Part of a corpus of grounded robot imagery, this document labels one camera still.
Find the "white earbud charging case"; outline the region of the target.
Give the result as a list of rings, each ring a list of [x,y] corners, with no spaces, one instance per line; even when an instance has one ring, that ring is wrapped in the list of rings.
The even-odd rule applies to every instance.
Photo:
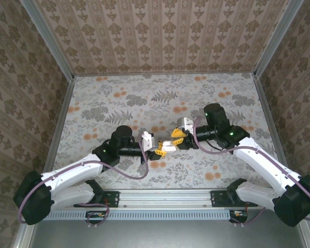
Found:
[[[177,148],[172,141],[163,141],[161,150],[170,153],[175,152]]]

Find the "floral patterned table cover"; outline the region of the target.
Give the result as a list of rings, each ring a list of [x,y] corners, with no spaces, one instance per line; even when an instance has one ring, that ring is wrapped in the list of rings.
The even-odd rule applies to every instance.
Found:
[[[77,77],[74,82],[53,169],[85,157],[120,125],[135,137],[147,131],[170,140],[179,118],[203,116],[210,103],[220,104],[231,124],[275,154],[252,74]],[[224,188],[238,178],[268,185],[229,153],[213,156],[194,149],[170,153],[150,162],[149,169],[139,158],[121,157],[114,170],[95,177],[105,189]]]

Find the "black connector box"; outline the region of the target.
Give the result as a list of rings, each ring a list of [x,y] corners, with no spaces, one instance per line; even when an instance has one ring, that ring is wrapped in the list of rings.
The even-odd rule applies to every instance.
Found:
[[[230,219],[229,221],[234,224],[245,223],[248,220],[248,211],[247,209],[243,210],[230,210],[229,211]]]
[[[107,211],[87,211],[85,214],[86,223],[90,226],[98,226],[106,219]]]

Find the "long aluminium base rail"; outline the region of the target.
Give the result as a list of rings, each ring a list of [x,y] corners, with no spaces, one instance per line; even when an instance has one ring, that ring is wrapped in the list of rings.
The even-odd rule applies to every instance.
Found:
[[[132,189],[113,191],[118,191],[120,194],[117,208],[121,209],[209,209],[213,208],[210,192],[221,190],[225,189]],[[215,208],[243,209],[245,207]]]

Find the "aluminium side rail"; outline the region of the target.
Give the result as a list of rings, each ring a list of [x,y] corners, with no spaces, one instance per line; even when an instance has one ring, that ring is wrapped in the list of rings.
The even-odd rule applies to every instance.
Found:
[[[69,104],[72,98],[72,94],[73,94],[73,89],[74,89],[74,85],[75,82],[74,80],[72,80],[71,82],[69,82],[68,87],[67,87],[67,91],[64,97],[64,101],[60,110],[60,114],[58,117],[58,121],[56,124],[56,128],[55,128],[55,132],[52,138],[52,142],[49,148],[49,152],[47,155],[47,159],[44,165],[44,169],[43,172],[47,173],[53,170],[53,166],[55,163],[55,158],[57,155],[57,151],[58,151],[58,146],[59,146],[59,142],[61,139],[61,135],[63,132],[63,128],[64,128],[64,123],[66,120],[66,116],[68,113],[68,109],[69,109]]]
[[[282,195],[287,187],[294,185],[294,182],[286,177],[287,174],[290,174],[296,180],[298,179],[298,174],[288,168],[260,79],[254,78],[254,83],[272,138],[275,154],[265,151],[263,145],[259,145],[256,141],[252,141],[251,139],[249,139],[248,144],[251,145],[254,150],[242,149],[239,152],[235,152],[235,154],[251,165],[279,195]]]

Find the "thin aluminium wall rail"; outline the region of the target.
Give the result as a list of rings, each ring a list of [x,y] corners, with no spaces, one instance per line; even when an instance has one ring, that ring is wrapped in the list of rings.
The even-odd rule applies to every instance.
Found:
[[[94,77],[94,76],[148,76],[148,75],[171,75],[171,74],[188,74],[188,75],[197,75],[197,74],[236,74],[236,73],[249,73],[254,74],[253,71],[187,71],[187,72],[128,72],[128,73],[88,73],[88,74],[75,74],[74,78],[80,78],[80,77]]]

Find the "aluminium corner post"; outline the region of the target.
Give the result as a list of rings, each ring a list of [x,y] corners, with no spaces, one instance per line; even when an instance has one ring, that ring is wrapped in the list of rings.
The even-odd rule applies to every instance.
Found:
[[[21,3],[49,48],[68,83],[73,82],[74,73],[35,1],[21,0]]]
[[[269,64],[271,58],[273,57],[276,49],[278,48],[280,42],[283,40],[288,28],[292,24],[296,14],[301,8],[304,0],[289,0],[286,9],[284,10],[281,18],[274,29],[269,42],[267,43],[255,69],[255,78],[260,78],[265,71],[267,65]]]

